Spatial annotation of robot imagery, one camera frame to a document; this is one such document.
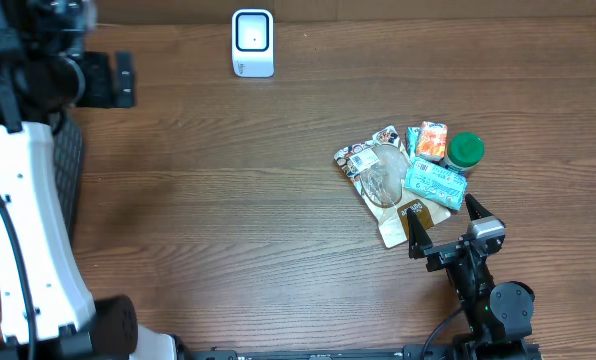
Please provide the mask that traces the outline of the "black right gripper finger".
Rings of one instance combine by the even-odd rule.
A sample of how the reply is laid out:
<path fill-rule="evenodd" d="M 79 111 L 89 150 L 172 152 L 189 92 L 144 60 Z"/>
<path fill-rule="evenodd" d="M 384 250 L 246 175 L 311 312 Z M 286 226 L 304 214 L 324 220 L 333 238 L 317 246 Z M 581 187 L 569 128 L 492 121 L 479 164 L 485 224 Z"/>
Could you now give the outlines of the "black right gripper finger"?
<path fill-rule="evenodd" d="M 407 222 L 409 226 L 409 257 L 412 259 L 425 258 L 426 251 L 433 247 L 433 243 L 412 209 L 407 210 Z"/>
<path fill-rule="evenodd" d="M 465 205 L 471 221 L 492 216 L 492 213 L 470 193 L 465 195 Z"/>

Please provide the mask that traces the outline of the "green lid jar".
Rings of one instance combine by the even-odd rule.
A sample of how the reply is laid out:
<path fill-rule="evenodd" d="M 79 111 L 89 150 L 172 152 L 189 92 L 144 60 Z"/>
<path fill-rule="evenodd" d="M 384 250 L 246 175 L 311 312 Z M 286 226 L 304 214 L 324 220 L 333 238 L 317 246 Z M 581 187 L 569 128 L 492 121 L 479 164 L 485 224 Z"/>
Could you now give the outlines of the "green lid jar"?
<path fill-rule="evenodd" d="M 483 159 L 485 146 L 482 139 L 471 132 L 457 134 L 447 145 L 445 156 L 438 165 L 462 176 L 467 176 Z"/>

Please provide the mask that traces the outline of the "orange snack packet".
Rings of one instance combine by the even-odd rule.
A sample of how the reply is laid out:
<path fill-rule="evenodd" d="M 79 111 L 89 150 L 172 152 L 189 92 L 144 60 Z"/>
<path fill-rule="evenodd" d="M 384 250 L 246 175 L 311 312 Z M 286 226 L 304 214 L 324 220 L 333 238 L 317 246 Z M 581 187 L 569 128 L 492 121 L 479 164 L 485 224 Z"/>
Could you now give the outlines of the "orange snack packet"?
<path fill-rule="evenodd" d="M 430 162 L 441 160 L 446 153 L 448 127 L 425 121 L 420 126 L 416 155 Z"/>

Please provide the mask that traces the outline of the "beige snack pouch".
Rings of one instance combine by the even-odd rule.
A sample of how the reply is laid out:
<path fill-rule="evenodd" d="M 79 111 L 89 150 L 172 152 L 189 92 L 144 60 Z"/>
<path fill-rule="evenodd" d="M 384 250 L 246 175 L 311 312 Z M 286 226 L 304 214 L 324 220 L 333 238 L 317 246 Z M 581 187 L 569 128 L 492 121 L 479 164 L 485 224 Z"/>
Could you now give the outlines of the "beige snack pouch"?
<path fill-rule="evenodd" d="M 379 233 L 387 248 L 408 240 L 406 212 L 409 209 L 417 214 L 426 229 L 451 217 L 448 208 L 405 188 L 412 160 L 392 126 L 374 133 L 365 142 L 338 150 L 334 161 L 377 220 Z"/>

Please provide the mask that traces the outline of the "teal tissue packet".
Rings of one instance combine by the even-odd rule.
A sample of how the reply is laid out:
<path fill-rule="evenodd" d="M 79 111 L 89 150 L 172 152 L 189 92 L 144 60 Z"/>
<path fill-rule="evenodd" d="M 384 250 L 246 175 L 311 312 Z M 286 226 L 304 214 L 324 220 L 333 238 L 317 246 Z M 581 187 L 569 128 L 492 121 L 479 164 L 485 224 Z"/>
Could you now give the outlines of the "teal tissue packet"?
<path fill-rule="evenodd" d="M 406 134 L 406 149 L 410 158 L 416 157 L 417 145 L 420 136 L 419 127 L 408 127 Z"/>

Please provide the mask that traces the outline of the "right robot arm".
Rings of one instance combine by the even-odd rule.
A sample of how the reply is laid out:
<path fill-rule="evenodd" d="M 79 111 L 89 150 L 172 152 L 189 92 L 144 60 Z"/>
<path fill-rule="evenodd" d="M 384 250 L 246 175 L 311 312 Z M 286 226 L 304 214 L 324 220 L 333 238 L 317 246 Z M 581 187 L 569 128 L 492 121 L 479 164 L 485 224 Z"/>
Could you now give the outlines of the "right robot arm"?
<path fill-rule="evenodd" d="M 495 283 L 487 266 L 506 237 L 506 224 L 465 196 L 470 223 L 466 232 L 451 243 L 436 246 L 416 213 L 406 211 L 408 254 L 427 261 L 429 272 L 443 270 L 459 298 L 459 308 L 448 315 L 419 349 L 408 353 L 421 359 L 539 359 L 540 349 L 525 338 L 532 334 L 535 293 L 518 281 Z M 458 315 L 464 315 L 469 332 L 457 335 L 449 345 L 432 342 Z"/>

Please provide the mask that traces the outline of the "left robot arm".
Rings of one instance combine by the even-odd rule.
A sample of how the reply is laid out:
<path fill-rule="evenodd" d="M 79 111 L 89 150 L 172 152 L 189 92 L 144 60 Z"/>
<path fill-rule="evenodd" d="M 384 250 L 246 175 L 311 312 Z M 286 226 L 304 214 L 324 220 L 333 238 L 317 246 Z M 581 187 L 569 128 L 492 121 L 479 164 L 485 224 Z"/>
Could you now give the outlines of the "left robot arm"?
<path fill-rule="evenodd" d="M 181 359 L 124 295 L 95 299 L 59 202 L 54 138 L 73 107 L 130 108 L 131 57 L 85 48 L 92 1 L 0 1 L 0 359 Z"/>

